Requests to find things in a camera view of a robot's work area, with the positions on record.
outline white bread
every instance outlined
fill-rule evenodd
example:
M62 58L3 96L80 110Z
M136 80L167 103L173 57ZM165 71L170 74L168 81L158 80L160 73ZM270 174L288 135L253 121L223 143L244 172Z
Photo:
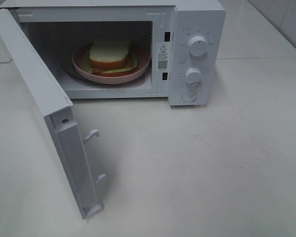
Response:
M90 49L90 66L102 69L124 67L129 56L129 43L125 40L94 40Z

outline control panel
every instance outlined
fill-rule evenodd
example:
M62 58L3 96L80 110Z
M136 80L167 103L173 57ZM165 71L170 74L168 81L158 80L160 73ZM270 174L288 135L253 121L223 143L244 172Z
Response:
M225 11L178 11L173 40L170 105L207 103Z

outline qr code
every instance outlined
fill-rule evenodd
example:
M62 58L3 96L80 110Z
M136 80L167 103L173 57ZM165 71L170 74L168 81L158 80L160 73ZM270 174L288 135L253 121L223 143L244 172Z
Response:
M158 61L158 69L167 69L168 61Z

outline white countertop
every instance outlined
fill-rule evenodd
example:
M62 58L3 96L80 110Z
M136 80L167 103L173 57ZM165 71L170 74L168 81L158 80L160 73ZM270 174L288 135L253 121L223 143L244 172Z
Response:
M226 19L217 58L296 57L296 49L247 0L220 0ZM0 62L8 58L0 45Z
M0 64L0 237L296 237L296 58L218 60L207 106L74 100L104 210L81 219L42 118Z

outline round button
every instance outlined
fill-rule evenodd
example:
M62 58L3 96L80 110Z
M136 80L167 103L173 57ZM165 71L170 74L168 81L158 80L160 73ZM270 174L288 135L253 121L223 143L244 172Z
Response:
M202 56L207 51L207 40L203 36L193 36L188 41L189 53L195 57Z
M203 74L197 68L189 68L185 72L185 81L188 85L195 85L202 82Z
M188 90L183 93L182 99L185 102L193 102L194 100L196 100L196 92L192 90Z

